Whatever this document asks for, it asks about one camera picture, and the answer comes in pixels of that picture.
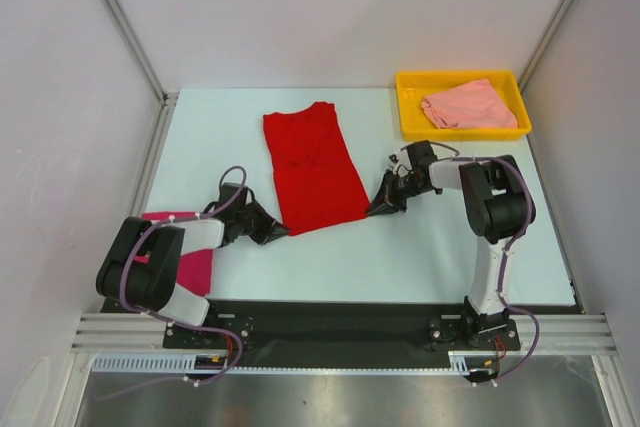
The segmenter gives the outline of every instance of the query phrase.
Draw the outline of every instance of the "metal floor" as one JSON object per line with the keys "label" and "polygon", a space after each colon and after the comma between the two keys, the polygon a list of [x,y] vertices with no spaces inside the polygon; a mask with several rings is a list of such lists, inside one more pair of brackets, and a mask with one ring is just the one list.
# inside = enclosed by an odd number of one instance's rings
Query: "metal floor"
{"label": "metal floor", "polygon": [[611,425],[590,357],[534,357],[498,388],[460,377],[236,374],[94,398],[150,378],[92,374],[76,427]]}

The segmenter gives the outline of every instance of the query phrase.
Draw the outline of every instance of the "yellow bin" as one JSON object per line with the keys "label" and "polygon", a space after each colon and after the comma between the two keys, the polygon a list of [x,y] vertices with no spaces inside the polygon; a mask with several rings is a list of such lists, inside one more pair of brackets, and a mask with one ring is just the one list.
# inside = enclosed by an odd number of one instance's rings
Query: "yellow bin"
{"label": "yellow bin", "polygon": [[[489,79],[509,110],[518,120],[517,129],[438,129],[422,111],[425,95],[478,79]],[[399,72],[396,94],[400,128],[405,140],[516,140],[531,132],[531,121],[514,75],[508,70],[469,70],[451,72]]]}

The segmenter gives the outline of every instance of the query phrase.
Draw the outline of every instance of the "pink towel in yellow bin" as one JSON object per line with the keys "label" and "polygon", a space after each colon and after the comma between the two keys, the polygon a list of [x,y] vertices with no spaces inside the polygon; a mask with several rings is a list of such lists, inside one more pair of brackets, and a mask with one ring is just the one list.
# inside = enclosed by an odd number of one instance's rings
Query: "pink towel in yellow bin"
{"label": "pink towel in yellow bin", "polygon": [[439,129],[516,129],[518,121],[487,79],[427,95],[422,110]]}

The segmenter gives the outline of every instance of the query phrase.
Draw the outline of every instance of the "pink cloth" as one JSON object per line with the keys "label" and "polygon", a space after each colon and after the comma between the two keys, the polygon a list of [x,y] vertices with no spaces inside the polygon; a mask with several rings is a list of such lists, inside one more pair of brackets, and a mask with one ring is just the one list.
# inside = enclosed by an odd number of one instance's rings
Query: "pink cloth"
{"label": "pink cloth", "polygon": [[518,121],[487,79],[427,95],[422,110],[439,129],[516,129]]}
{"label": "pink cloth", "polygon": [[[142,214],[145,220],[165,220],[169,215],[187,217],[195,212],[148,212]],[[203,249],[180,256],[176,283],[189,292],[204,297],[211,291],[213,275],[213,249]]]}

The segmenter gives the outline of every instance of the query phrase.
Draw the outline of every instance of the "red cloth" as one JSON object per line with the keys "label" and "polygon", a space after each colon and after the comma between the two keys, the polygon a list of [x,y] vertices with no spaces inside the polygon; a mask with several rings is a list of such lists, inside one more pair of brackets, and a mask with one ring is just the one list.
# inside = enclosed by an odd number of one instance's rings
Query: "red cloth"
{"label": "red cloth", "polygon": [[[149,212],[142,214],[146,220],[165,220],[170,215],[192,217],[195,212]],[[213,249],[198,250],[180,256],[176,283],[188,291],[204,297],[211,291],[213,275]]]}
{"label": "red cloth", "polygon": [[366,217],[369,205],[344,144],[335,106],[264,116],[273,178],[289,235]]}

